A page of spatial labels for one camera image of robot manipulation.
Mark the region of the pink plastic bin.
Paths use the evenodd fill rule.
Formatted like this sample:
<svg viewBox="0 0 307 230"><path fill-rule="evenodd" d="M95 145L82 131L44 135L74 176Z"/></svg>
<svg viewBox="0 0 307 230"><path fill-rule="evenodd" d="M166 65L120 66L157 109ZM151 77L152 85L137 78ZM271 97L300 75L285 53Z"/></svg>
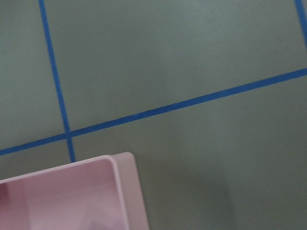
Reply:
<svg viewBox="0 0 307 230"><path fill-rule="evenodd" d="M1 180L0 227L149 229L134 155L103 155Z"/></svg>

